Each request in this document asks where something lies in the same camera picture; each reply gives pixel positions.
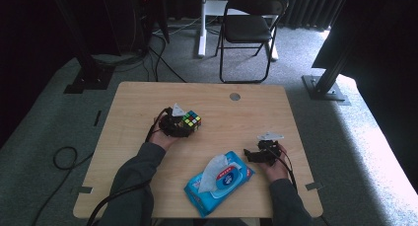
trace person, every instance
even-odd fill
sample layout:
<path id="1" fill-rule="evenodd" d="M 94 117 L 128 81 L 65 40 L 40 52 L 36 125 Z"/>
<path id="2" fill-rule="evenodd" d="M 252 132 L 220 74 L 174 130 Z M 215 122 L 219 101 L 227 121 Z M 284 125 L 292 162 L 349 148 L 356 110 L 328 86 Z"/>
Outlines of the person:
<path id="1" fill-rule="evenodd" d="M 153 178 L 157 167 L 178 138 L 166 136 L 156 125 L 148 142 L 142 144 L 138 154 L 123 164 L 114 177 L 110 194 L 121 189 L 145 183 Z M 270 182 L 273 204 L 273 225 L 310 225 L 312 218 L 305 210 L 302 200 L 288 178 L 282 163 L 276 161 L 269 166 L 258 164 Z M 152 223 L 154 198 L 149 185 L 123 194 L 107 204 L 100 226 L 144 225 Z"/>

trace wooden table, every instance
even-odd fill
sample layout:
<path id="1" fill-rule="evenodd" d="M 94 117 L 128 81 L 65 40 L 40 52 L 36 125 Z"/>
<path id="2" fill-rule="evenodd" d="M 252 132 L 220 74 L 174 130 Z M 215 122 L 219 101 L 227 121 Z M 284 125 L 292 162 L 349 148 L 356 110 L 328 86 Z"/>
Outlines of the wooden table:
<path id="1" fill-rule="evenodd" d="M 239 94 L 233 101 L 231 94 Z M 152 180 L 155 218 L 198 218 L 183 188 L 216 155 L 234 150 L 245 162 L 243 149 L 257 151 L 257 135 L 267 131 L 285 136 L 299 195 L 312 217 L 322 214 L 316 189 L 307 190 L 313 176 L 295 124 L 286 92 L 280 86 L 124 82 L 114 97 L 74 215 L 88 218 L 108 196 L 119 167 L 135 156 L 153 118 L 178 103 L 202 117 L 199 130 L 178 141 L 167 153 Z M 256 174 L 208 217 L 272 217 L 268 182 L 256 164 Z"/>

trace person's right hand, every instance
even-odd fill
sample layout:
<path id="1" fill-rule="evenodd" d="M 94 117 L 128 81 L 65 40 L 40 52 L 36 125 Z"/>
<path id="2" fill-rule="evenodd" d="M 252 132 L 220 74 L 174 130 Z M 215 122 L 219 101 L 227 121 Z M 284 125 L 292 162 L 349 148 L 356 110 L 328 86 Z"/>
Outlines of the person's right hand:
<path id="1" fill-rule="evenodd" d="M 280 155 L 280 159 L 283 162 L 285 162 L 285 157 L 286 157 L 285 154 L 287 154 L 287 151 L 281 144 L 279 144 L 279 148 L 282 151 L 282 154 Z M 274 181 L 279 180 L 279 179 L 289 178 L 286 167 L 278 160 L 276 160 L 276 162 L 272 166 L 269 166 L 267 163 L 258 163 L 258 166 L 264 171 L 270 183 L 273 183 Z"/>

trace stand base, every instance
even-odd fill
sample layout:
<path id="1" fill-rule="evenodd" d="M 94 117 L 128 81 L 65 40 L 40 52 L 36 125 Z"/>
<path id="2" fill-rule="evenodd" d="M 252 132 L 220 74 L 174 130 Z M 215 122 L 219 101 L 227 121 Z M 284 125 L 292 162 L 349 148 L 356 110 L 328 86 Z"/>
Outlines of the stand base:
<path id="1" fill-rule="evenodd" d="M 65 88 L 64 94 L 83 94 L 84 90 L 106 90 L 114 71 L 114 66 L 98 65 L 101 69 L 96 81 L 84 80 L 83 69 L 80 70 L 72 85 Z"/>
<path id="2" fill-rule="evenodd" d="M 317 81 L 319 79 L 320 79 L 320 76 L 308 76 L 308 75 L 302 76 L 302 80 L 305 83 L 305 87 L 307 88 L 311 99 L 324 100 L 324 101 L 337 101 L 338 105 L 341 105 L 341 106 L 351 105 L 350 101 L 348 101 L 348 98 L 341 93 L 336 83 L 332 85 L 331 89 L 329 89 L 329 91 L 326 94 L 318 93 L 315 88 L 316 88 Z"/>

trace black cloth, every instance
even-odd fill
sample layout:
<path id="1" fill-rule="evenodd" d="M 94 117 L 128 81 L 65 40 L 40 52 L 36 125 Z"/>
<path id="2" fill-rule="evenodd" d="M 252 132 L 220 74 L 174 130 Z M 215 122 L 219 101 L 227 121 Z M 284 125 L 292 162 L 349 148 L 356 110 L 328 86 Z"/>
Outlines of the black cloth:
<path id="1" fill-rule="evenodd" d="M 166 151 L 153 143 L 144 143 L 137 156 L 118 170 L 110 194 L 142 184 L 154 177 Z M 270 185 L 273 202 L 273 225 L 310 225 L 312 219 L 289 180 L 277 180 Z M 151 188 L 135 190 L 107 204 L 100 226 L 151 225 L 154 197 Z"/>

